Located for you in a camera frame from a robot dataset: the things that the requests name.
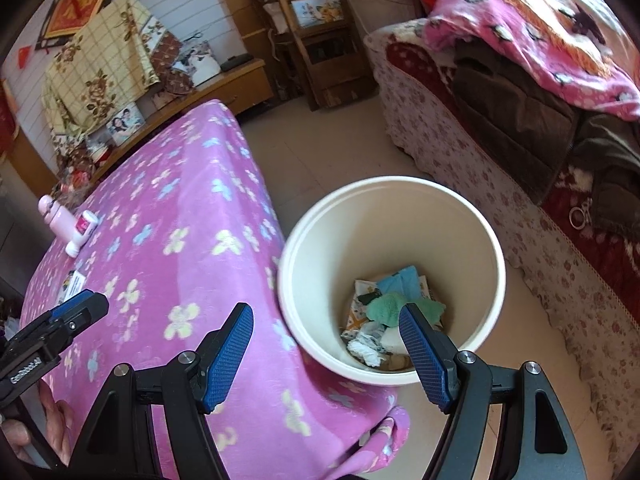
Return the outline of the beige paper ball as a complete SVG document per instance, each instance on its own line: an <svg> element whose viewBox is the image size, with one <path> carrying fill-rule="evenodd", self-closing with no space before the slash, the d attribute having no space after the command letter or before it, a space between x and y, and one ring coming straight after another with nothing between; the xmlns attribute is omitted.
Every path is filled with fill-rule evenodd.
<svg viewBox="0 0 640 480"><path fill-rule="evenodd" d="M410 358L403 354L391 354L385 362L385 369L389 372L401 372L410 367L412 367Z"/></svg>

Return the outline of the white tissue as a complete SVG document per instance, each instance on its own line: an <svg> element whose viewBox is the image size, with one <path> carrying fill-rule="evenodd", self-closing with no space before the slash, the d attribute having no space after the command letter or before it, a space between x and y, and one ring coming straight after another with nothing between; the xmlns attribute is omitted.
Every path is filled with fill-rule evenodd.
<svg viewBox="0 0 640 480"><path fill-rule="evenodd" d="M347 351L359 362L380 368L388 361L388 352L382 346L386 326L378 322L365 322L358 328L344 330L341 337Z"/></svg>

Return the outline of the green knitted cloth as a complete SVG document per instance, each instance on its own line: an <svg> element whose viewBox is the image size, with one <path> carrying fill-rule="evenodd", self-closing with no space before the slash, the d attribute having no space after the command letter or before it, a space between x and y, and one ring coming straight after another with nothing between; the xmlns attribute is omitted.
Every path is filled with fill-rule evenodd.
<svg viewBox="0 0 640 480"><path fill-rule="evenodd" d="M409 300L399 292L388 292L376 297L367 305L367 319L386 327L398 327L400 311L407 304L414 304L432 325L438 324L446 311L444 304L427 297Z"/></svg>

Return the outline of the white green plastic wrapper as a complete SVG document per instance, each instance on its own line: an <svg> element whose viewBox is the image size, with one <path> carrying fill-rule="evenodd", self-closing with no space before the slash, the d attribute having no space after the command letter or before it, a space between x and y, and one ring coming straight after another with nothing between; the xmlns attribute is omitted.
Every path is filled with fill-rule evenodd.
<svg viewBox="0 0 640 480"><path fill-rule="evenodd" d="M382 292L375 282L357 280L354 284L354 296L348 304L344 331L356 333L367 322L397 327L400 309L404 305L402 300L408 301L402 283L399 283L399 290L389 288Z"/></svg>

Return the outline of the cream round trash bin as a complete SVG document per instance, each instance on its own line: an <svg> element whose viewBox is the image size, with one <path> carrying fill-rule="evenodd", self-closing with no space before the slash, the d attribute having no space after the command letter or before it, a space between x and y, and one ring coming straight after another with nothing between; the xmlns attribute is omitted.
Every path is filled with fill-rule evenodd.
<svg viewBox="0 0 640 480"><path fill-rule="evenodd" d="M488 220L429 180L386 176L323 197L296 223L278 269L286 326L318 364L372 386L414 384L409 365L364 364L347 341L376 294L431 299L430 321L461 350L483 344L506 296L506 263Z"/></svg>

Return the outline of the pink thermos bottle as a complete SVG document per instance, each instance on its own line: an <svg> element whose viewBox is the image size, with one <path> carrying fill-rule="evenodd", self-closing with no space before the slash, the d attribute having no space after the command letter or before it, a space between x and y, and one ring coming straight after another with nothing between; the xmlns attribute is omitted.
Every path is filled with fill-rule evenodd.
<svg viewBox="0 0 640 480"><path fill-rule="evenodd" d="M44 223L57 238L64 243L68 243L73 238L76 217L58 200L50 195L43 195L39 199L38 210Z"/></svg>

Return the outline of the white red labelled bottle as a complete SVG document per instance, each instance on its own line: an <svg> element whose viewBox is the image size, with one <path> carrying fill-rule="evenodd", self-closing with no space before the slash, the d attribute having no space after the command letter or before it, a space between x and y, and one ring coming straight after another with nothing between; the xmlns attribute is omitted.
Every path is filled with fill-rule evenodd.
<svg viewBox="0 0 640 480"><path fill-rule="evenodd" d="M90 210L84 210L77 217L72 238L65 247L65 252L70 258L76 258L78 256L81 248L83 248L87 240L92 237L99 223L100 220L98 216Z"/></svg>

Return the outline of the pink floral tablecloth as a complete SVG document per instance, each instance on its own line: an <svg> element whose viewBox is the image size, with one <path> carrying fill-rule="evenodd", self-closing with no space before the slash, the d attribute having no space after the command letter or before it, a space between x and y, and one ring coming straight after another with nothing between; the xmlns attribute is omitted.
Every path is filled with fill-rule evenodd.
<svg viewBox="0 0 640 480"><path fill-rule="evenodd" d="M280 313L283 248L262 175L234 116L209 101L128 159L86 200L99 225L76 258L51 245L22 319L58 301L72 272L103 294L105 318L47 377L84 419L113 367L147 368L194 348L236 304L254 312L250 344L224 403L207 417L235 479L336 479L386 467L408 413L392 388L338 377L298 348Z"/></svg>

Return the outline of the framed family photo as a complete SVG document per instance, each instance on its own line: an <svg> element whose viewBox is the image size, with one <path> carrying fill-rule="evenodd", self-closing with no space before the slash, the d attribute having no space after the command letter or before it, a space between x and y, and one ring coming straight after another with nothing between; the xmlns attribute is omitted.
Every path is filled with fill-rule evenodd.
<svg viewBox="0 0 640 480"><path fill-rule="evenodd" d="M143 125L144 117L134 103L127 104L106 124L116 146L126 143Z"/></svg>

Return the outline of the yellow floral hanging cloth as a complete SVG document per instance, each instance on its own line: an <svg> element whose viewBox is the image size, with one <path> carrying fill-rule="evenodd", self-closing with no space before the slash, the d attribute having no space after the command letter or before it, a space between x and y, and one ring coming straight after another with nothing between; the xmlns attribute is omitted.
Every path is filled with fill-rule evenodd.
<svg viewBox="0 0 640 480"><path fill-rule="evenodd" d="M113 0L54 56L41 101L55 151L65 155L160 82L138 0Z"/></svg>

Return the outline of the wooden low cabinet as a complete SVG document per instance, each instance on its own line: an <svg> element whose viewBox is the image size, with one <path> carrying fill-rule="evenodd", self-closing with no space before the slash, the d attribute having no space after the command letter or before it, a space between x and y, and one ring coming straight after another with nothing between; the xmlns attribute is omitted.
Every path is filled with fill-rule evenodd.
<svg viewBox="0 0 640 480"><path fill-rule="evenodd" d="M268 102L274 98L267 77L266 64L260 58L235 67L227 73L205 81L196 90L175 99L146 118L145 124L133 136L118 148L96 170L90 183L97 185L118 167L131 153L157 132L179 116L186 114L211 99L223 102L232 114L241 114L250 108ZM19 133L12 151L6 156L26 186L37 196L46 194L55 186L58 179L35 151L24 133Z"/></svg>

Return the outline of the dark brown jacket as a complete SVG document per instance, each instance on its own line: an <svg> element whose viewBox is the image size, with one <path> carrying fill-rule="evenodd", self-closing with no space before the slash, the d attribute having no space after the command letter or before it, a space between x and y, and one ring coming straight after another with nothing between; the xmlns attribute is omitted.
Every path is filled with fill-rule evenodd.
<svg viewBox="0 0 640 480"><path fill-rule="evenodd" d="M592 177L594 225L639 237L639 125L582 112L482 40L454 44L452 92L483 150L541 204L567 166Z"/></svg>

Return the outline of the floral covered sofa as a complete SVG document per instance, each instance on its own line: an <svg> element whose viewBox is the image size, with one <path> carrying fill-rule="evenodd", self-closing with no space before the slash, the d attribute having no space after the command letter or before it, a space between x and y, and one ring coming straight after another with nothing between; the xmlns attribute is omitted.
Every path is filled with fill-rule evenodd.
<svg viewBox="0 0 640 480"><path fill-rule="evenodd" d="M497 233L504 256L521 270L559 330L591 389L591 405L608 438L608 459L622 468L639 444L639 278L626 278L628 301L610 287L579 243L599 247L615 276L638 245L595 232L580 236L557 214L535 205L472 139L444 87L448 68L420 44L411 20L364 40L380 85L386 131L416 166L472 202Z"/></svg>

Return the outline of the wooden chair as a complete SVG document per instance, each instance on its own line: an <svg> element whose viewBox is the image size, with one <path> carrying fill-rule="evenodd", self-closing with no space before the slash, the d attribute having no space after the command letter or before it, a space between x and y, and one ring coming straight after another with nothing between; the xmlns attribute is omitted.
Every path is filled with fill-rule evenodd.
<svg viewBox="0 0 640 480"><path fill-rule="evenodd" d="M309 28L298 26L291 1L254 3L271 24L274 39L288 50L309 108L342 107L367 99L376 82L348 0L341 0L341 21Z"/></svg>

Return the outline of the pink patterned blanket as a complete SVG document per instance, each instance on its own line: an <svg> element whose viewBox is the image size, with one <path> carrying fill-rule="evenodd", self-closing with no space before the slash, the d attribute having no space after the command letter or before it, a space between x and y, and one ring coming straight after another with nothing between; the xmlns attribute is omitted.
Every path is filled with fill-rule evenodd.
<svg viewBox="0 0 640 480"><path fill-rule="evenodd" d="M483 40L583 110L639 118L639 50L604 0L436 0L427 49Z"/></svg>

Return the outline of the picture on chair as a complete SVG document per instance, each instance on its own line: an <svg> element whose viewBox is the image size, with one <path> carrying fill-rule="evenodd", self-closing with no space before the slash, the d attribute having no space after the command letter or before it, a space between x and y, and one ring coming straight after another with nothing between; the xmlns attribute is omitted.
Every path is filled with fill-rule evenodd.
<svg viewBox="0 0 640 480"><path fill-rule="evenodd" d="M309 28L341 21L341 0L292 0L291 6L299 27Z"/></svg>

